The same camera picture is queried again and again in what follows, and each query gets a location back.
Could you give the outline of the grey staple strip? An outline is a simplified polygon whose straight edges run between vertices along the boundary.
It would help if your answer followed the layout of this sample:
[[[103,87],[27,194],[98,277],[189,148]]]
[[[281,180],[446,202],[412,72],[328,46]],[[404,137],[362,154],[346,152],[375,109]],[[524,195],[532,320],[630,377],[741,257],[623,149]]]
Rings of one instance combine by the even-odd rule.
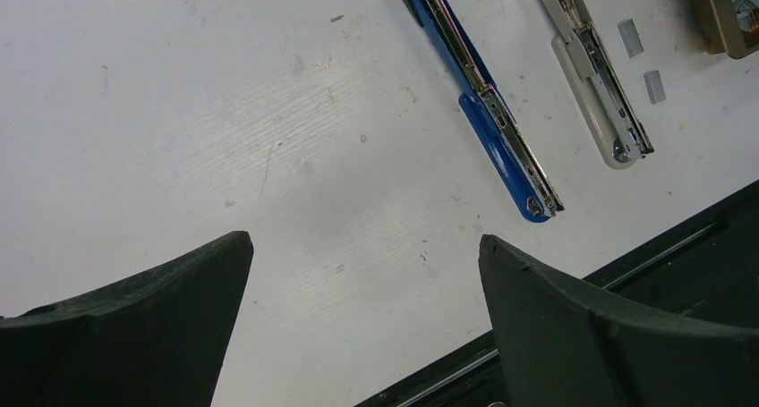
[[[643,74],[644,85],[652,105],[659,104],[667,99],[666,91],[658,70],[651,70]]]
[[[629,58],[644,52],[640,35],[633,19],[625,19],[618,24],[618,32]]]

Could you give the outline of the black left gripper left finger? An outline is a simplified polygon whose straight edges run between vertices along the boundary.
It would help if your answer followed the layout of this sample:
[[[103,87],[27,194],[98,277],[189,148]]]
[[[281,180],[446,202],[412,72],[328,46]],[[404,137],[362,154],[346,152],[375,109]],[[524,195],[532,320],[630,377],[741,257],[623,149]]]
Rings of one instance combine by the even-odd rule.
[[[208,406],[254,247],[234,231],[1,321],[4,406]]]

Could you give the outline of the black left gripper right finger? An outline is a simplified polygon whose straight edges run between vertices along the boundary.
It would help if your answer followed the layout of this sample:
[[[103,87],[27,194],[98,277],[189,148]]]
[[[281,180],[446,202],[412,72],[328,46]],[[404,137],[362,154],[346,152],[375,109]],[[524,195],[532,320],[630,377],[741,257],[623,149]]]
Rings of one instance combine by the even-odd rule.
[[[757,405],[756,330],[628,300],[492,234],[478,262],[508,405]]]

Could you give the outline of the brown wooden tray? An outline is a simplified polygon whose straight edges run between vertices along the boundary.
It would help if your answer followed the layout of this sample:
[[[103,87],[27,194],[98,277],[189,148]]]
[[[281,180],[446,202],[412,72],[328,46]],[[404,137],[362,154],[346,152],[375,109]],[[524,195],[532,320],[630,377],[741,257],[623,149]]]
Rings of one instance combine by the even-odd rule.
[[[743,31],[731,0],[688,0],[709,55],[742,59],[758,51],[758,30]]]

